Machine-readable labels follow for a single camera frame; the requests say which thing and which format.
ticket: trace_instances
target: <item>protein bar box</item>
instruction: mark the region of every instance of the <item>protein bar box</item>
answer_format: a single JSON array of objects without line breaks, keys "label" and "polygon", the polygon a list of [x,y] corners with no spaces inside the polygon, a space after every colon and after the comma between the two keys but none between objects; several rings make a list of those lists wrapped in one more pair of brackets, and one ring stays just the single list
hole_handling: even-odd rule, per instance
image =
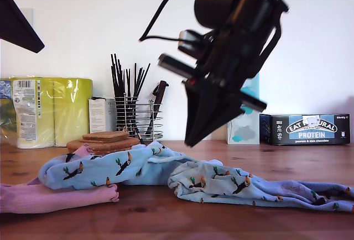
[{"label": "protein bar box", "polygon": [[259,115],[259,138],[271,145],[349,144],[349,114]]}]

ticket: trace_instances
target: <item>metal utensil holder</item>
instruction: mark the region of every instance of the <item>metal utensil holder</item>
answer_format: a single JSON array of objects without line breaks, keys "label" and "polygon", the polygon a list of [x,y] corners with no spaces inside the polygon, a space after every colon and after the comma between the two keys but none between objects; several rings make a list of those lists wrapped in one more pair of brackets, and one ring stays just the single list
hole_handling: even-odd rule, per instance
[{"label": "metal utensil holder", "polygon": [[163,131],[159,120],[161,111],[154,111],[154,107],[161,104],[155,104],[154,100],[149,103],[138,103],[137,97],[129,97],[124,94],[123,97],[116,97],[117,111],[117,131],[127,131],[131,137],[140,137],[146,141],[154,141],[163,137]]}]

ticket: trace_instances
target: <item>plastic packaging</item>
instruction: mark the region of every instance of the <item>plastic packaging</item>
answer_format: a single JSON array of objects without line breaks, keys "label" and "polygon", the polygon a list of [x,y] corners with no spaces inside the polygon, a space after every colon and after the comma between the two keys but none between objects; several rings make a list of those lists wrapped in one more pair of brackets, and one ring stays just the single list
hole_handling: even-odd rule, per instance
[{"label": "plastic packaging", "polygon": [[65,147],[89,132],[89,79],[1,79],[0,91],[1,141],[22,149]]}]

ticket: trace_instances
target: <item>paper towel roll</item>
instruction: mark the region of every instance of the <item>paper towel roll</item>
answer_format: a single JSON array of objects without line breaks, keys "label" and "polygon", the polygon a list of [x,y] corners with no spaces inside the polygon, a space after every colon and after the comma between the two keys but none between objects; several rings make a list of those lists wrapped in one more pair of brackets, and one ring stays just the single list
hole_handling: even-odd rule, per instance
[{"label": "paper towel roll", "polygon": [[54,103],[51,79],[12,78],[16,110],[17,147],[34,149],[54,145]]},{"label": "paper towel roll", "polygon": [[90,132],[89,98],[92,80],[52,78],[54,85],[55,146],[65,147]]}]

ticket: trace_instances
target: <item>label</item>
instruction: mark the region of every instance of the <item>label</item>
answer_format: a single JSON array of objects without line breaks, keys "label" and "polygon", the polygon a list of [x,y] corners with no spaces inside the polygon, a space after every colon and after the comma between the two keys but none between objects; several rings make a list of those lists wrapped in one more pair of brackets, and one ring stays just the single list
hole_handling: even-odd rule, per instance
[{"label": "label", "polygon": [[337,126],[333,115],[291,116],[286,129],[289,139],[334,138]]},{"label": "label", "polygon": [[40,80],[37,80],[38,118],[40,118]]},{"label": "label", "polygon": [[12,99],[19,118],[19,137],[37,140],[36,80],[13,81]]},{"label": "label", "polygon": [[11,100],[11,81],[0,81],[0,99]]},{"label": "label", "polygon": [[90,109],[90,133],[106,131],[105,100],[89,100]]}]

